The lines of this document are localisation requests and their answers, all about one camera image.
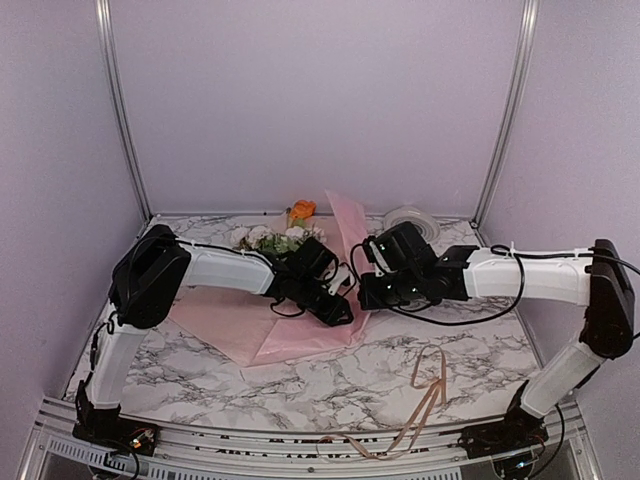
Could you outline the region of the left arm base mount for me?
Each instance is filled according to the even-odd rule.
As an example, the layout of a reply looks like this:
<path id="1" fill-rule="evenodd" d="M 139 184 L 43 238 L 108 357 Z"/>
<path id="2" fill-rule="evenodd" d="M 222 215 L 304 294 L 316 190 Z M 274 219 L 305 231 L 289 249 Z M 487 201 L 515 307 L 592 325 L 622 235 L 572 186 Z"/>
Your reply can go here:
<path id="1" fill-rule="evenodd" d="M 124 445 L 143 456 L 154 454 L 159 427 L 153 423 L 122 417 L 120 406 L 96 408 L 88 398 L 85 381 L 79 383 L 75 410 L 76 422 L 72 431 L 74 438 L 105 447 Z"/>

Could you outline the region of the white rose fake flower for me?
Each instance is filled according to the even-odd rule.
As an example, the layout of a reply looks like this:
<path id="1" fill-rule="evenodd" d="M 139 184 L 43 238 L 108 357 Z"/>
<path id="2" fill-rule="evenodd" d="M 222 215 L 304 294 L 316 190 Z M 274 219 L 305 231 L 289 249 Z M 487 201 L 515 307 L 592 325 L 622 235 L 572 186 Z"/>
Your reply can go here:
<path id="1" fill-rule="evenodd" d="M 278 253 L 278 234 L 264 225 L 237 227 L 230 233 L 230 242 L 239 250 Z"/>

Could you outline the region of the pink wrapping paper sheet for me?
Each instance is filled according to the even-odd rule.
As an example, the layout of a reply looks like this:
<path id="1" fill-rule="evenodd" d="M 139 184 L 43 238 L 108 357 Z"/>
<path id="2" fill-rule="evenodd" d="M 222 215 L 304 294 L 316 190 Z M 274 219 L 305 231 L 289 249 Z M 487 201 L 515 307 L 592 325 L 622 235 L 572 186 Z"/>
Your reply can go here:
<path id="1" fill-rule="evenodd" d="M 268 365 L 357 344 L 368 321 L 351 292 L 331 295 L 287 277 L 271 298 L 205 286 L 184 287 L 169 319 L 241 367 Z"/>

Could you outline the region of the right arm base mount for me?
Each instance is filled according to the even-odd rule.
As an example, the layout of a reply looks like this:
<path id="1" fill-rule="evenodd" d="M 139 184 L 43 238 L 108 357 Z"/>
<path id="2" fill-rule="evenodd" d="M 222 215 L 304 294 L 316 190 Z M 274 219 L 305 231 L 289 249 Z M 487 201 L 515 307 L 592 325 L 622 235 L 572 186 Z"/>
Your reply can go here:
<path id="1" fill-rule="evenodd" d="M 475 459 L 543 444 L 548 438 L 543 418 L 527 413 L 517 393 L 501 420 L 463 428 L 457 445 Z"/>

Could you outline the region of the lilac fake flower sprig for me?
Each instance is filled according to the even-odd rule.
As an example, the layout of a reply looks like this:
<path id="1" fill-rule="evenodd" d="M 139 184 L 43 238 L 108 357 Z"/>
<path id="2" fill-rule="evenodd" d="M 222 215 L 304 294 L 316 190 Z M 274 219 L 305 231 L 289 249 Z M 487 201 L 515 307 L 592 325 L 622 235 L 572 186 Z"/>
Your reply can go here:
<path id="1" fill-rule="evenodd" d="M 282 233 L 274 233 L 270 240 L 276 255 L 295 252 L 309 239 L 315 239 L 322 244 L 326 243 L 325 231 L 317 226 L 294 225 L 285 229 Z"/>

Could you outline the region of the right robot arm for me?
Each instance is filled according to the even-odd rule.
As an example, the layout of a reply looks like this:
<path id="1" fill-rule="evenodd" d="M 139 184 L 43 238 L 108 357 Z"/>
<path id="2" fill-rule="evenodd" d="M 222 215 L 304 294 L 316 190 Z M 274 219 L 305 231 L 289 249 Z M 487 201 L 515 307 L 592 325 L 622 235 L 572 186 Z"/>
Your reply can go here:
<path id="1" fill-rule="evenodd" d="M 436 254 L 410 222 L 364 240 L 373 265 L 359 277 L 364 310 L 406 315 L 414 301 L 437 305 L 489 297 L 544 300 L 584 308 L 584 325 L 543 370 L 519 388 L 495 438 L 515 448 L 571 390 L 608 360 L 624 356 L 636 340 L 631 265 L 614 244 L 599 239 L 589 248 L 523 252 L 505 245 L 454 245 Z"/>

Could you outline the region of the orange fake flower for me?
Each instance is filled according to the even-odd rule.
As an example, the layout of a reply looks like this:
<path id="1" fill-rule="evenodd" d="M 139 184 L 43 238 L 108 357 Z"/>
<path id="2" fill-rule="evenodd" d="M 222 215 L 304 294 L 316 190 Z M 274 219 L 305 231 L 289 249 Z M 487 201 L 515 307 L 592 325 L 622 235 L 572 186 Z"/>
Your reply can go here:
<path id="1" fill-rule="evenodd" d="M 286 210 L 286 227 L 307 228 L 316 212 L 317 204 L 310 200 L 298 200 Z"/>

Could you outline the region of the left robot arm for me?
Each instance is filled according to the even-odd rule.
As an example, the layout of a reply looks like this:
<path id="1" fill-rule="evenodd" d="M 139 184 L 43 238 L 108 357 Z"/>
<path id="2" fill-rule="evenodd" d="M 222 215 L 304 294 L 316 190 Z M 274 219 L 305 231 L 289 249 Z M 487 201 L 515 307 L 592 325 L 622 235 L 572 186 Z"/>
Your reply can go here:
<path id="1" fill-rule="evenodd" d="M 90 372 L 75 403 L 89 412 L 86 426 L 106 445 L 125 438 L 117 413 L 127 373 L 149 330 L 168 316 L 183 287 L 227 288 L 293 302 L 324 325 L 349 324 L 354 315 L 338 294 L 348 278 L 337 256 L 308 238 L 291 253 L 241 251 L 179 238 L 164 224 L 153 226 L 114 267 L 109 314 L 93 335 Z"/>

